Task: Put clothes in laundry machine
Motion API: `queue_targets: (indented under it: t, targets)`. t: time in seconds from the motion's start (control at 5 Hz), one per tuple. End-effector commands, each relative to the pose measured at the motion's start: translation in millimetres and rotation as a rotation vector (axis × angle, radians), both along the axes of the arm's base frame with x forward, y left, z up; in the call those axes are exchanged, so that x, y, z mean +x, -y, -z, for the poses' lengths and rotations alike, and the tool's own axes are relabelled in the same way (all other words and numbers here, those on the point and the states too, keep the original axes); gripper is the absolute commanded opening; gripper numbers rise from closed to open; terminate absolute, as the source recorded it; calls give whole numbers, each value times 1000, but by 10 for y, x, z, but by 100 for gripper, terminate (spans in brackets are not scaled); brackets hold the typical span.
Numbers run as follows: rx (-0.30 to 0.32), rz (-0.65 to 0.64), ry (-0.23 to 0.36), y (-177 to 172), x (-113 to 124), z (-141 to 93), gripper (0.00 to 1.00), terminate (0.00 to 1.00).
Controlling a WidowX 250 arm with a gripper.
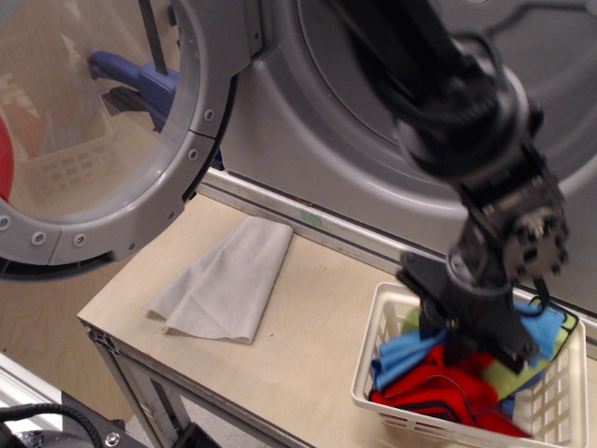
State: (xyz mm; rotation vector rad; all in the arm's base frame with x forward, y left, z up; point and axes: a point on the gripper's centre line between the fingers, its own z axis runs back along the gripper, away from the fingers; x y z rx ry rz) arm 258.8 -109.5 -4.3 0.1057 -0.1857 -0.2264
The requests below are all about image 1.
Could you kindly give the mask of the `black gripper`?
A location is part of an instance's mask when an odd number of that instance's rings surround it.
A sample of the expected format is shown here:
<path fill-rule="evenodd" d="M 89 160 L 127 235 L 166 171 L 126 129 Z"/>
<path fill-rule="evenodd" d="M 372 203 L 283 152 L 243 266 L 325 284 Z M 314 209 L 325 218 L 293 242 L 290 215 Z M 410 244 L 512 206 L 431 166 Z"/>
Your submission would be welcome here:
<path fill-rule="evenodd" d="M 444 261 L 405 252 L 397 278 L 421 301 L 425 338 L 449 334 L 446 362 L 488 352 L 519 373 L 536 363 L 540 348 L 521 321 L 495 240 L 472 219 Z"/>

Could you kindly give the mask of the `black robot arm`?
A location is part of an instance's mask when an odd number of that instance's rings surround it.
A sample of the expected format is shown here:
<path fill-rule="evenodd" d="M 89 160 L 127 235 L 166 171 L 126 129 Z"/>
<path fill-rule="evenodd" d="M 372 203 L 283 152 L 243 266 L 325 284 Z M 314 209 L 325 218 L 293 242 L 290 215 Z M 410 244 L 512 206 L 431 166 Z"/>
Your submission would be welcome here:
<path fill-rule="evenodd" d="M 514 372 L 540 357 L 513 287 L 567 259 L 569 235 L 555 175 L 534 148 L 542 111 L 482 35 L 450 34 L 426 1 L 334 1 L 355 57 L 391 113 L 399 147 L 449 185 L 467 211 L 459 240 L 435 261 L 407 252 L 398 279 L 421 300 L 421 328 L 451 335 L 447 360 L 474 350 Z"/>

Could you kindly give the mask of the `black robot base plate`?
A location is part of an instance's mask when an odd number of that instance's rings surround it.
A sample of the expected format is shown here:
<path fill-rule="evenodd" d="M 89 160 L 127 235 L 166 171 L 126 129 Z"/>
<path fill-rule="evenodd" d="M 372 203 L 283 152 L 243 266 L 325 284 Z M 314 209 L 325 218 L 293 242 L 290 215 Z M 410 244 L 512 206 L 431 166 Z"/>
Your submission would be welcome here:
<path fill-rule="evenodd" d="M 3 447 L 142 447 L 120 420 L 108 420 L 60 390 L 1 393 Z"/>

